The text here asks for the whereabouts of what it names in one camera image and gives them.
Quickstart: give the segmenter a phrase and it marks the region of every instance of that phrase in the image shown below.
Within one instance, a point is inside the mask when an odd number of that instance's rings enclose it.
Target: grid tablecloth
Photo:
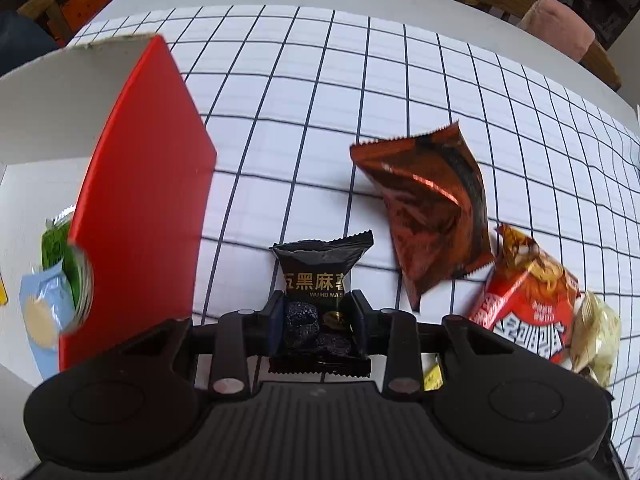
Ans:
[[[459,120],[482,170],[490,228],[508,222],[532,234],[578,277],[582,291],[596,292],[620,313],[622,344],[609,386],[612,440],[629,475],[640,477],[640,142],[625,125],[505,57],[329,9],[155,10],[90,23],[71,45],[150,32],[170,45],[218,150],[196,322],[259,310],[272,290],[284,289],[268,250],[274,242],[366,229],[375,244],[351,271],[351,288],[363,290],[373,308],[410,311],[385,208],[351,163],[349,146]],[[467,313],[489,272],[427,292],[418,320]],[[380,382],[384,358],[373,360]],[[252,358],[254,384],[274,377],[267,368],[266,359]]]

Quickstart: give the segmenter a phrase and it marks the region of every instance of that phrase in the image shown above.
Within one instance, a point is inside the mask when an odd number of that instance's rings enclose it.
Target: pink cushion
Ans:
[[[580,61],[596,35],[584,20],[558,0],[537,0],[518,27]]]

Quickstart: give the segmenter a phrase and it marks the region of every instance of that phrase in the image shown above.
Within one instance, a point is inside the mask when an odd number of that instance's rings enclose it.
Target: brown foil packet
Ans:
[[[491,263],[480,168],[458,122],[417,137],[351,146],[385,201],[412,309],[423,293]]]

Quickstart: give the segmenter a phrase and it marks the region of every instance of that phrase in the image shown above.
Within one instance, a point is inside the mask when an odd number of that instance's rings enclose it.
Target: yellow object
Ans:
[[[424,391],[437,390],[443,384],[440,365],[436,363],[436,365],[424,375]]]
[[[3,306],[9,302],[9,298],[6,296],[6,289],[2,282],[2,276],[0,276],[0,306]]]
[[[51,317],[51,307],[43,298],[29,296],[24,305],[24,326],[27,333],[42,348],[55,348],[58,332]]]
[[[573,371],[580,372],[588,366],[598,384],[606,387],[620,348],[621,330],[618,314],[587,291],[574,322],[571,341]]]

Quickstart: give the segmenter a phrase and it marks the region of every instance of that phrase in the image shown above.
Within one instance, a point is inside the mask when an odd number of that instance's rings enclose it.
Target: light blue packet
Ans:
[[[44,380],[60,370],[58,337],[76,313],[63,262],[43,272],[26,274],[20,282],[20,307],[31,351]]]

